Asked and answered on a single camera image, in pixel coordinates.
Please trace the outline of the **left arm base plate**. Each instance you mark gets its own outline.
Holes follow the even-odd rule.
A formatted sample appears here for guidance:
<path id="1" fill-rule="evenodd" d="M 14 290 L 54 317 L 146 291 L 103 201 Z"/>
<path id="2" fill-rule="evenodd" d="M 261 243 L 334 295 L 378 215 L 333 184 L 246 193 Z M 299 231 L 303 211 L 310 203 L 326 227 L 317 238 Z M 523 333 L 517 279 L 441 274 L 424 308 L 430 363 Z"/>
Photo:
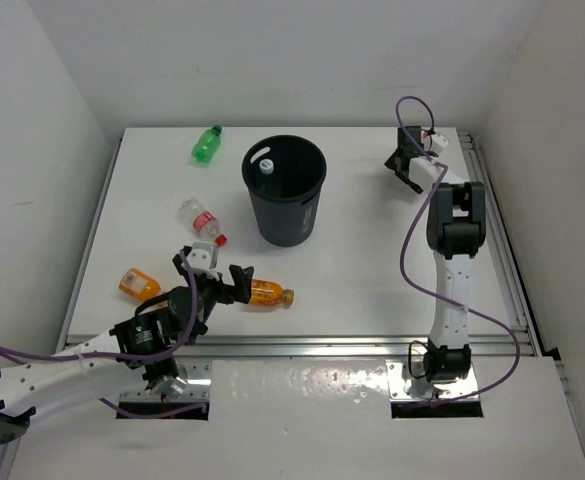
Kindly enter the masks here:
<path id="1" fill-rule="evenodd" d="M 121 393 L 118 407 L 140 416 L 170 412 L 170 420 L 207 421 L 212 362 L 189 359 L 179 361 L 177 366 L 179 375 L 176 378 L 167 378 L 153 389 Z"/>

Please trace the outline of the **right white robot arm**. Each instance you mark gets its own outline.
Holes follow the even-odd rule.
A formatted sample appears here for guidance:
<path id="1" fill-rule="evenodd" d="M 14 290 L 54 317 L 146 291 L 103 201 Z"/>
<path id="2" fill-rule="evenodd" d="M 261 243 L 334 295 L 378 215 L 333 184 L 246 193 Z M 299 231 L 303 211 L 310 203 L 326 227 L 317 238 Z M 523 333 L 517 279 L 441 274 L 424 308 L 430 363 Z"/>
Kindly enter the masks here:
<path id="1" fill-rule="evenodd" d="M 486 239 L 485 187 L 427 159 L 428 155 L 438 157 L 448 144 L 441 137 L 432 141 L 431 151 L 426 151 L 423 141 L 435 136 L 432 129 L 399 128 L 397 148 L 385 166 L 416 193 L 423 188 L 410 178 L 412 173 L 433 180 L 426 241 L 437 272 L 436 306 L 416 377 L 427 382 L 453 382 L 465 378 L 471 366 L 467 304 L 473 260 Z"/>

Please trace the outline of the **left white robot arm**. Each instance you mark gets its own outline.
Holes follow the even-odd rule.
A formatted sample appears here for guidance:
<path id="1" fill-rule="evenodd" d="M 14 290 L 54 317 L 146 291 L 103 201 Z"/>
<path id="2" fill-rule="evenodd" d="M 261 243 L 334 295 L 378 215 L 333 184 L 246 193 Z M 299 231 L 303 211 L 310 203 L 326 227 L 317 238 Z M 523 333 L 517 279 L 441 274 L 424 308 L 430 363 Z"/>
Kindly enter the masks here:
<path id="1" fill-rule="evenodd" d="M 21 364 L 0 368 L 0 445 L 33 421 L 92 400 L 140 389 L 176 400 L 187 391 L 176 351 L 207 333 L 216 305 L 250 301 L 254 269 L 232 265 L 225 283 L 215 254 L 196 247 L 173 263 L 185 285 L 146 300 L 129 319 L 56 355 L 23 355 Z"/>

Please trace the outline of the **orange bottle brown cap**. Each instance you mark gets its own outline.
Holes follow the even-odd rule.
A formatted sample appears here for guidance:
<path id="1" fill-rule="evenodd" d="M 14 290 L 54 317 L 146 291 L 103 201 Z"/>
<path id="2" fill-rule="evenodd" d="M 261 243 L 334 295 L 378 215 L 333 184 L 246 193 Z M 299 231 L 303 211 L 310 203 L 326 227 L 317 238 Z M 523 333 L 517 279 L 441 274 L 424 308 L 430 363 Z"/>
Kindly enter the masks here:
<path id="1" fill-rule="evenodd" d="M 291 289 L 285 289 L 276 282 L 253 279 L 251 281 L 250 305 L 261 307 L 290 307 L 295 298 Z"/>

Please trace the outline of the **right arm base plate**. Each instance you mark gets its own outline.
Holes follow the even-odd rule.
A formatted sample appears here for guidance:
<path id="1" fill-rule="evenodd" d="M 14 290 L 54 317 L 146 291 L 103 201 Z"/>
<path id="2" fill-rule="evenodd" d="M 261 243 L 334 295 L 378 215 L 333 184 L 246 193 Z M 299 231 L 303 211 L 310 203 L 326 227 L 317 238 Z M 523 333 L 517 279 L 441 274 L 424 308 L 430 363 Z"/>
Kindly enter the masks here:
<path id="1" fill-rule="evenodd" d="M 473 367 L 466 378 L 428 382 L 420 359 L 408 370 L 406 357 L 386 361 L 388 393 L 393 419 L 482 418 L 478 383 Z"/>

